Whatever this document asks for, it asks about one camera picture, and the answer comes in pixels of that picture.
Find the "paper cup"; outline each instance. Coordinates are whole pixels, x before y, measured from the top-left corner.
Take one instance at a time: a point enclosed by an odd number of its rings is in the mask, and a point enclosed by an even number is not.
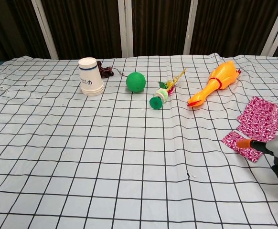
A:
[[[96,59],[92,57],[83,58],[78,61],[78,66],[82,92],[89,96],[101,94],[104,90],[104,83]]]

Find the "red band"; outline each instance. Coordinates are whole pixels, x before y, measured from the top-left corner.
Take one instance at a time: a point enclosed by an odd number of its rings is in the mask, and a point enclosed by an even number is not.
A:
[[[212,80],[212,79],[213,79],[213,80],[217,80],[217,81],[219,82],[220,86],[219,86],[218,89],[220,89],[220,88],[222,87],[221,81],[220,81],[219,79],[217,79],[217,78],[214,78],[214,77],[213,77],[213,78],[210,78],[209,80]]]

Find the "pink patterned cloth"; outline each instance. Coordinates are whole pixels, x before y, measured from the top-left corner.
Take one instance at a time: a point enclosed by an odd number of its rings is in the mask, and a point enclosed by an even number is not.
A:
[[[245,111],[237,120],[241,122],[237,130],[249,138],[267,142],[276,136],[278,129],[278,105],[254,97],[246,105]]]
[[[222,139],[225,145],[236,151],[237,153],[241,154],[251,162],[257,162],[258,159],[262,156],[262,153],[251,148],[242,149],[236,146],[237,141],[243,140],[240,134],[236,131],[231,131],[225,138]]]

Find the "grid tablecloth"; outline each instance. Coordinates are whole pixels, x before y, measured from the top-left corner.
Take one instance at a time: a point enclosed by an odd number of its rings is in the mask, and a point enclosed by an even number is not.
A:
[[[210,72],[233,60],[239,79],[186,105]],[[221,139],[253,96],[278,104],[278,58],[150,56],[102,60],[125,76],[87,97],[76,60],[22,57],[0,66],[0,228],[276,229],[272,156],[253,164]],[[161,110],[158,81],[187,71]]]

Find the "orange rubber chicken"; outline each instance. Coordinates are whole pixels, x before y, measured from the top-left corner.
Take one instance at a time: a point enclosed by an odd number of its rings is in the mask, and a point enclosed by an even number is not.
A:
[[[208,95],[218,89],[225,89],[228,85],[234,83],[241,70],[235,69],[234,63],[228,61],[220,64],[217,69],[213,70],[208,78],[208,84],[188,100],[188,106],[200,106]]]

